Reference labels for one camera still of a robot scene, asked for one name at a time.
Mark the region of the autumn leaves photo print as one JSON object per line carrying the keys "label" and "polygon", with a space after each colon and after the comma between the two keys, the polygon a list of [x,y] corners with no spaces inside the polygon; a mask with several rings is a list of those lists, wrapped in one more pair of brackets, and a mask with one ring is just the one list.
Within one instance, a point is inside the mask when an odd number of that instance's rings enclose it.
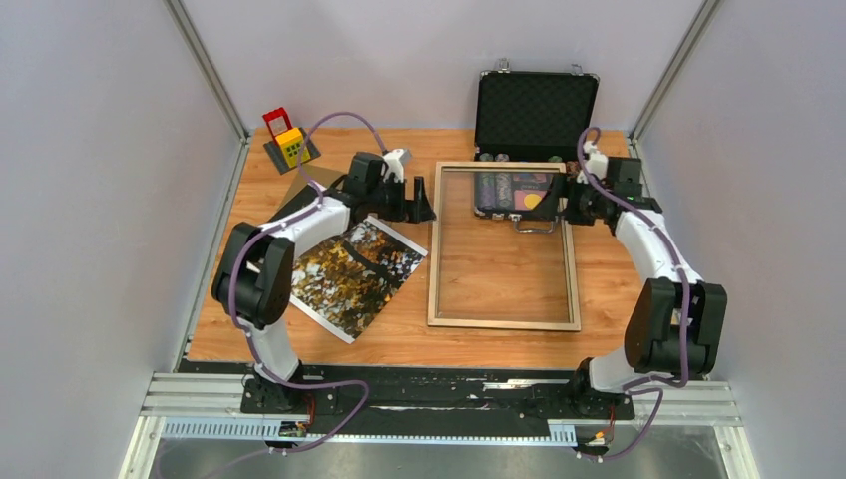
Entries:
{"label": "autumn leaves photo print", "polygon": [[427,249],[389,224],[369,217],[295,262],[290,303],[351,344],[427,255]]}

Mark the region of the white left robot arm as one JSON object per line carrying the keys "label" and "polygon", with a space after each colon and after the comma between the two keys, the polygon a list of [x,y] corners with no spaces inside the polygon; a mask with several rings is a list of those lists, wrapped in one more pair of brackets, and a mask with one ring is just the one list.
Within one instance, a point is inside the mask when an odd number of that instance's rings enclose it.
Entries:
{"label": "white left robot arm", "polygon": [[396,295],[427,250],[392,223],[435,220],[425,181],[406,193],[411,154],[358,152],[347,174],[311,181],[301,209],[275,221],[236,225],[215,272],[211,296],[243,331],[253,356],[245,412],[296,411],[318,384],[303,379],[284,320],[290,304],[352,340]]}

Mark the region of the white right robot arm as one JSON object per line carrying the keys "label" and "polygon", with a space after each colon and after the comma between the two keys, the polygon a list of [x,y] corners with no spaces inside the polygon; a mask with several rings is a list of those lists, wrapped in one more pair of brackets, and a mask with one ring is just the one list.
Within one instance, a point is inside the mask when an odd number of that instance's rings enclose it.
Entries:
{"label": "white right robot arm", "polygon": [[727,292],[705,281],[669,236],[659,202],[643,192],[641,162],[593,155],[576,176],[556,173],[536,209],[572,225],[605,223],[642,281],[615,351],[584,359],[565,387],[579,417],[602,417],[655,384],[685,387],[716,362]]}

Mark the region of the black poker chip case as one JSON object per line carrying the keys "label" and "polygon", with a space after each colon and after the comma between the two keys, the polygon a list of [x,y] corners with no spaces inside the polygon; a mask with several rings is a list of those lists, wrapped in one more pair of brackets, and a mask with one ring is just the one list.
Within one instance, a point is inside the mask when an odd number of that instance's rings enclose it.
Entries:
{"label": "black poker chip case", "polygon": [[[516,71],[502,59],[498,69],[480,73],[474,160],[574,164],[577,139],[591,124],[599,85],[600,77],[579,65],[569,72]],[[483,220],[510,221],[520,233],[549,233],[560,220],[535,220],[532,208],[555,176],[476,173],[473,214]]]}

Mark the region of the brown backing board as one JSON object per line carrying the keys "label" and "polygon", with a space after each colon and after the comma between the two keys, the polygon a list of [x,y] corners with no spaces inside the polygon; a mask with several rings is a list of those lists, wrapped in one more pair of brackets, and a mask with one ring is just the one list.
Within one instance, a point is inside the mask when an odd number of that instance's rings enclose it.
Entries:
{"label": "brown backing board", "polygon": [[277,210],[282,217],[291,215],[310,204],[318,197],[315,187],[309,182],[313,180],[316,184],[325,189],[332,184],[337,184],[344,173],[324,167],[313,167],[306,165],[305,175],[296,173],[293,181],[284,195],[281,205]]}

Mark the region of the yellow red toy block house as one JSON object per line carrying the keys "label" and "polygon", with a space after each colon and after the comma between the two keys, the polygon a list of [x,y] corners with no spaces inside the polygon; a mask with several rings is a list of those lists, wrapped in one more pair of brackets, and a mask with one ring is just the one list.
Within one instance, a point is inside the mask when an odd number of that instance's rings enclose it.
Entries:
{"label": "yellow red toy block house", "polygon": [[304,141],[306,132],[302,128],[293,126],[283,107],[264,113],[262,119],[271,135],[271,140],[263,147],[281,175],[297,168],[299,154],[303,163],[321,156],[312,141]]}

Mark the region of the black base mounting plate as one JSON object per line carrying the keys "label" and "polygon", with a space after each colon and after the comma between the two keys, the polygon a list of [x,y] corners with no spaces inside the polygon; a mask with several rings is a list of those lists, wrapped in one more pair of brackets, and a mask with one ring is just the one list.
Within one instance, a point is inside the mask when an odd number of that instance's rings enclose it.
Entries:
{"label": "black base mounting plate", "polygon": [[242,380],[240,410],[303,415],[312,433],[541,437],[553,419],[631,420],[632,401],[592,393],[578,370],[304,365],[307,390],[258,375]]}

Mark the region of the aluminium front rail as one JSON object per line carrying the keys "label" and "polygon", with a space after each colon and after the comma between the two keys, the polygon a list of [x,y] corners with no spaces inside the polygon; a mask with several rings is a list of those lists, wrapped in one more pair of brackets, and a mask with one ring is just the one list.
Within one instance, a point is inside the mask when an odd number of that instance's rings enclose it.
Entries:
{"label": "aluminium front rail", "polygon": [[121,476],[358,473],[473,477],[755,478],[726,382],[660,383],[612,399],[574,395],[571,372],[308,365],[301,390],[243,363],[153,376]]}

